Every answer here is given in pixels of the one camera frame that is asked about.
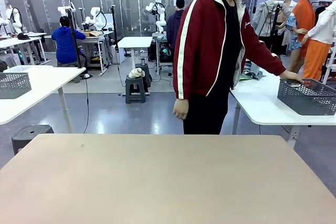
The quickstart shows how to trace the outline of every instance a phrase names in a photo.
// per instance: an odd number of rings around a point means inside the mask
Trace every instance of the hat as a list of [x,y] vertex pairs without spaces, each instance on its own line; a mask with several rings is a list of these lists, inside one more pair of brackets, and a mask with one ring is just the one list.
[[28,35],[24,35],[23,33],[19,33],[17,35],[17,39],[19,39],[19,40],[26,40],[26,39],[30,39],[30,38],[28,37]]

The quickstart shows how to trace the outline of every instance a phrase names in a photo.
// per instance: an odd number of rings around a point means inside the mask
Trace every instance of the red track jacket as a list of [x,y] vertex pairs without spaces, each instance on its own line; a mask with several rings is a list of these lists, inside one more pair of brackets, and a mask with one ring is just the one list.
[[[249,14],[236,1],[242,49],[236,64],[233,86],[237,85],[245,59],[275,75],[285,71],[254,32]],[[173,65],[173,85],[178,99],[190,94],[208,95],[216,83],[226,36],[226,10],[222,0],[193,0],[184,11],[177,35]]]

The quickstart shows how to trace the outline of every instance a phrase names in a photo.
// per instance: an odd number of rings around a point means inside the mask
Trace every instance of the black stool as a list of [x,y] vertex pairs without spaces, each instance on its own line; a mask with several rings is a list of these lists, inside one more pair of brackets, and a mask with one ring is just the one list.
[[12,137],[14,155],[19,152],[19,149],[29,144],[38,134],[53,132],[53,128],[50,125],[30,125],[22,128]]
[[151,75],[149,74],[148,64],[145,63],[145,66],[143,66],[140,63],[137,63],[137,64],[135,64],[135,68],[141,68],[142,71],[145,72],[146,84],[147,84],[147,87],[150,87],[151,86]]
[[145,88],[143,85],[142,77],[137,77],[135,79],[129,78],[126,76],[126,103],[131,103],[131,100],[140,100],[141,103],[146,101]]

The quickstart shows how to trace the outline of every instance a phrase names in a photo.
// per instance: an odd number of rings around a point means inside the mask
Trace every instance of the black shirt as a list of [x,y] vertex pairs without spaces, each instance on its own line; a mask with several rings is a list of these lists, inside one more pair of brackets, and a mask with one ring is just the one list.
[[226,0],[222,1],[226,9],[226,37],[217,81],[209,94],[217,98],[218,95],[227,94],[230,91],[242,47],[237,5],[235,3],[235,6],[230,6]]

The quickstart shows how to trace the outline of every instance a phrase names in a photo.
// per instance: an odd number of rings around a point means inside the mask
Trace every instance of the dark jacket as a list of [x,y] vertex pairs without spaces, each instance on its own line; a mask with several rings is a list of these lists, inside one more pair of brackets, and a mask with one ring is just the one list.
[[167,23],[167,42],[171,48],[175,48],[178,28],[180,27],[183,10],[177,10],[171,15]]
[[[75,30],[76,39],[85,39],[86,36]],[[56,58],[61,64],[73,63],[77,61],[75,47],[72,42],[71,29],[62,26],[55,30],[51,36],[57,44]]]
[[[245,59],[270,73],[280,75],[286,69],[278,57],[272,56],[254,32],[249,14],[241,1],[236,1],[240,23],[240,50],[233,86],[237,85]],[[173,84],[178,99],[191,94],[207,96],[218,77],[221,61],[230,57],[222,51],[226,36],[226,9],[222,0],[193,0],[184,11],[178,31],[173,65]]]

